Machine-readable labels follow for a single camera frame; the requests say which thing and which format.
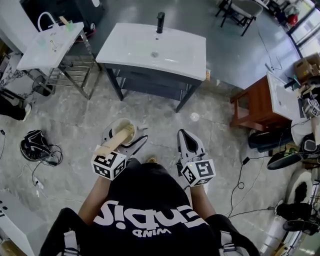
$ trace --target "black faucet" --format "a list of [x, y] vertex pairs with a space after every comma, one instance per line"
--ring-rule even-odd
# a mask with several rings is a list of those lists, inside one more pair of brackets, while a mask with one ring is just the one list
[[165, 15], [164, 12], [159, 12], [158, 17], [156, 17], [158, 19], [158, 28], [156, 29], [156, 32], [158, 34], [161, 34], [164, 29]]

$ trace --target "black t-shirt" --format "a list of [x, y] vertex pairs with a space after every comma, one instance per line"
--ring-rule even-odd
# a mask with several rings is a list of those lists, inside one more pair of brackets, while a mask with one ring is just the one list
[[255, 246], [223, 215], [203, 220], [190, 207], [186, 193], [161, 165], [142, 164], [125, 169], [112, 181], [106, 202], [87, 226], [71, 209], [61, 211], [40, 255], [54, 255], [64, 249], [64, 233], [74, 230], [81, 255], [120, 252], [199, 253], [219, 255], [221, 230], [236, 234], [259, 255]]

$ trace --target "marble floor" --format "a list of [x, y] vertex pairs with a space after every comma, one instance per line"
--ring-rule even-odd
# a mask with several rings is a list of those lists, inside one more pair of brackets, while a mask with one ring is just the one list
[[[227, 96], [215, 93], [216, 90], [216, 85], [206, 82], [181, 111], [175, 113], [178, 102], [158, 96], [130, 91], [124, 93], [123, 101], [119, 101], [104, 74], [99, 76], [90, 100], [75, 89], [58, 87], [56, 93], [45, 100], [37, 97], [26, 122], [0, 116], [0, 128], [6, 133], [0, 160], [1, 187], [18, 197], [50, 227], [62, 208], [69, 207], [77, 212], [90, 192], [97, 179], [90, 160], [96, 145], [101, 143], [105, 127], [113, 120], [129, 117], [149, 127], [147, 144], [136, 157], [144, 161], [149, 155], [156, 155], [158, 162], [182, 187], [186, 183], [178, 177], [175, 166], [179, 159], [176, 134], [183, 128], [202, 139], [216, 170], [216, 177], [206, 187], [207, 195], [217, 213], [225, 215], [231, 209], [231, 192], [237, 183], [242, 160], [263, 154], [248, 148], [247, 129], [229, 127], [233, 106]], [[191, 119], [192, 113], [197, 113], [199, 119]], [[57, 144], [63, 150], [60, 165], [41, 164], [34, 173], [43, 183], [43, 191], [33, 186], [31, 170], [27, 166], [22, 173], [24, 164], [34, 169], [37, 163], [27, 162], [19, 150], [23, 137], [35, 129], [43, 130], [49, 143]], [[268, 171], [267, 162], [268, 158], [252, 159], [243, 167], [241, 181], [245, 188], [234, 193], [236, 208], [233, 214], [275, 206], [284, 197], [295, 166]], [[259, 249], [273, 218], [273, 211], [258, 211], [231, 220]]]

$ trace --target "black bag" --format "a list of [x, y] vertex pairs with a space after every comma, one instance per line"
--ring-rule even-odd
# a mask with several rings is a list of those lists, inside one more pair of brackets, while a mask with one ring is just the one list
[[29, 131], [20, 143], [20, 151], [25, 159], [32, 162], [42, 160], [51, 154], [41, 130]]

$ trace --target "gray tile floor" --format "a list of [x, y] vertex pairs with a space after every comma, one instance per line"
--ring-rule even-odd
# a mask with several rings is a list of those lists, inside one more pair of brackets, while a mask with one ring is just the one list
[[[165, 12], [164, 26], [206, 38], [207, 68], [211, 76], [225, 83], [247, 88], [266, 75], [265, 63], [287, 81], [293, 75], [293, 62], [299, 55], [290, 38], [265, 10], [241, 37], [243, 28], [231, 19], [220, 27], [222, 14], [218, 0], [101, 0], [105, 14], [89, 38], [98, 54], [116, 23], [157, 25], [158, 12]], [[82, 44], [72, 54], [86, 54]]]
[[[178, 177], [175, 167], [179, 158], [176, 134], [184, 128], [199, 136], [213, 158], [216, 170], [216, 177], [206, 187], [208, 197], [218, 213], [227, 214], [241, 161], [246, 156], [261, 155], [248, 148], [248, 130], [229, 128], [233, 114], [229, 98], [207, 88], [202, 85], [182, 110], [175, 113], [178, 102], [158, 96], [130, 91], [125, 93], [123, 101], [119, 101], [104, 74], [100, 76], [91, 100], [86, 100], [75, 89], [58, 87], [55, 95], [33, 104], [26, 122], [0, 116], [1, 128], [6, 132], [0, 161], [1, 187], [18, 197], [50, 227], [62, 208], [78, 211], [80, 202], [91, 190], [97, 176], [92, 172], [90, 160], [96, 145], [101, 142], [105, 127], [115, 119], [129, 117], [149, 127], [148, 142], [138, 152], [137, 158], [144, 161], [148, 156], [156, 155], [158, 162], [182, 187], [186, 183]], [[193, 113], [199, 115], [197, 121], [191, 119]], [[24, 164], [29, 164], [31, 169], [37, 164], [27, 162], [19, 151], [20, 141], [34, 129], [43, 130], [50, 143], [61, 146], [64, 156], [57, 167], [41, 164], [36, 169], [35, 176], [43, 183], [43, 192], [33, 186], [28, 167], [19, 177]], [[243, 167], [241, 180], [245, 188], [235, 191], [233, 204], [238, 205], [234, 214], [274, 206], [284, 197], [295, 166], [268, 171], [267, 162], [267, 158], [252, 159]], [[254, 187], [249, 191], [258, 174]], [[273, 217], [273, 212], [261, 211], [236, 216], [232, 222], [260, 248]]]

